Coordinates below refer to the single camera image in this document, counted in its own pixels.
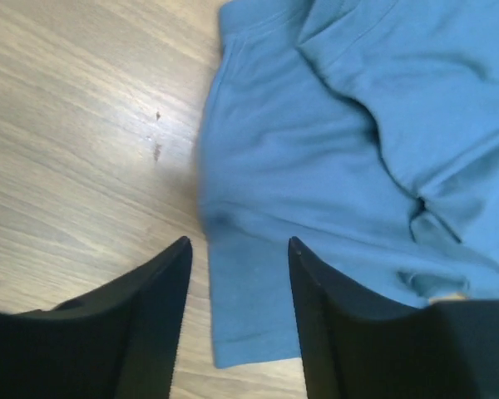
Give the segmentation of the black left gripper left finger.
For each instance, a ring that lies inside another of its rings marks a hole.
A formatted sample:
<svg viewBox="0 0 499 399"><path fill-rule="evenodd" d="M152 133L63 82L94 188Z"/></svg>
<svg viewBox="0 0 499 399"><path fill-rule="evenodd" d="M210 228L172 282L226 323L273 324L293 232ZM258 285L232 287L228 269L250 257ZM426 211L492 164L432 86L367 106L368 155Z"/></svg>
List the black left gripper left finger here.
<svg viewBox="0 0 499 399"><path fill-rule="evenodd" d="M50 310L0 313L0 398L167 398L192 246Z"/></svg>

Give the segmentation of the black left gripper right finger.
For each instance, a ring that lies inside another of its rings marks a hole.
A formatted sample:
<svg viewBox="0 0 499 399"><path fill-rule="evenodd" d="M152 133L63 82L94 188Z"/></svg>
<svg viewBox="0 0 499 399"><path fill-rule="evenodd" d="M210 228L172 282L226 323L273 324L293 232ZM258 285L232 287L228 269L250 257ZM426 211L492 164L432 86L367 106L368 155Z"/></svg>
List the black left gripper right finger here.
<svg viewBox="0 0 499 399"><path fill-rule="evenodd" d="M499 398L499 300L417 309L385 298L289 241L310 398Z"/></svg>

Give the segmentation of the blue-grey t shirt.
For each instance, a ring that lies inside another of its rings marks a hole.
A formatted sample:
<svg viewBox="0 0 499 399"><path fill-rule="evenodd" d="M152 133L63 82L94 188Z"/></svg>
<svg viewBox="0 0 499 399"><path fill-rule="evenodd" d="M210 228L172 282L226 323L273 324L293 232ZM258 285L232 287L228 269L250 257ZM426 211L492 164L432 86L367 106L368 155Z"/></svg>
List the blue-grey t shirt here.
<svg viewBox="0 0 499 399"><path fill-rule="evenodd" d="M299 355L287 247L499 298L499 1L232 1L198 143L219 368Z"/></svg>

